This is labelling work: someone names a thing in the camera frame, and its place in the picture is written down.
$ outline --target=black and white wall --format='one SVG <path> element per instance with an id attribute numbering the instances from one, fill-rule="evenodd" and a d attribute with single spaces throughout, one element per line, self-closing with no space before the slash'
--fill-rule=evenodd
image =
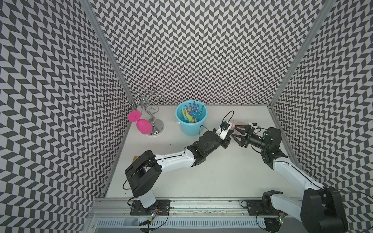
<path id="1" fill-rule="evenodd" d="M 303 169 L 328 186 L 373 194 L 370 0 L 337 1 L 275 106 Z M 350 232 L 373 225 L 373 202 L 343 194 Z"/>
<path id="2" fill-rule="evenodd" d="M 124 136 L 124 91 L 77 0 L 0 9 L 0 232 L 77 231 Z"/>
<path id="3" fill-rule="evenodd" d="M 91 0 L 131 92 L 267 104 L 324 0 Z"/>

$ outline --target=silver stand base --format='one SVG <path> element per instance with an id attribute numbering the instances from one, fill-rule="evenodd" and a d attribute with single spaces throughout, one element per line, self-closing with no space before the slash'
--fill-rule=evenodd
<path id="1" fill-rule="evenodd" d="M 154 122 L 154 124 L 152 124 L 153 126 L 153 129 L 151 130 L 150 133 L 148 133 L 149 136 L 157 136 L 159 135 L 163 129 L 164 129 L 164 124 L 161 120 L 159 119 L 156 119 L 156 121 Z"/>

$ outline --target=white tabletop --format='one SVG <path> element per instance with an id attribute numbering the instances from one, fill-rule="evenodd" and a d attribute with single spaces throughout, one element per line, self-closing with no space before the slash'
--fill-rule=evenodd
<path id="1" fill-rule="evenodd" d="M 185 146 L 198 140 L 185 135 L 175 121 L 176 107 L 160 107 L 155 117 L 164 122 L 164 131 L 156 137 L 143 135 L 132 124 L 120 155 L 107 198 L 133 197 L 131 190 L 123 190 L 125 170 L 134 156 L 151 150 L 154 154 L 183 151 Z M 212 130 L 219 127 L 222 118 L 234 110 L 233 122 L 254 122 L 263 128 L 274 127 L 266 106 L 207 106 L 208 118 L 204 125 Z M 149 119 L 144 112 L 142 118 Z M 227 149 L 219 147 L 198 166 L 161 173 L 153 186 L 157 198 L 164 197 L 262 197 L 263 192 L 278 190 L 289 197 L 302 197 L 287 180 L 263 163 L 261 155 L 252 148 L 242 148 L 232 139 Z"/>

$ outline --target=pink plastic object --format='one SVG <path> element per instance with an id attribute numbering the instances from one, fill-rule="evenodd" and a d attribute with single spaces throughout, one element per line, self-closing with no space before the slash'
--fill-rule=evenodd
<path id="1" fill-rule="evenodd" d="M 138 120 L 136 126 L 142 134 L 148 134 L 153 129 L 153 126 L 145 119 Z"/>
<path id="2" fill-rule="evenodd" d="M 246 125 L 246 123 L 244 122 L 237 122 L 235 123 L 234 127 L 237 126 L 237 125 Z M 236 129 L 234 130 L 234 134 L 237 134 L 237 135 L 242 135 L 240 132 L 238 132 Z"/>
<path id="3" fill-rule="evenodd" d="M 128 114 L 128 120 L 131 122 L 136 122 L 140 119 L 141 112 L 140 111 L 132 111 L 130 114 Z"/>

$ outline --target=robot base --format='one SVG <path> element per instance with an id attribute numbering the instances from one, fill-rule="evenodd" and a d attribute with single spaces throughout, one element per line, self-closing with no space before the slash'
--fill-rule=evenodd
<path id="1" fill-rule="evenodd" d="M 271 190 L 263 193 L 261 200 L 246 200 L 246 208 L 249 215 L 278 215 L 278 210 L 271 203 L 271 196 L 278 193 L 282 192 Z"/>
<path id="2" fill-rule="evenodd" d="M 144 208 L 139 200 L 134 200 L 132 203 L 131 215 L 147 215 L 150 216 L 154 209 L 161 209 L 159 215 L 168 215 L 170 210 L 170 200 L 158 200 L 149 208 Z"/>

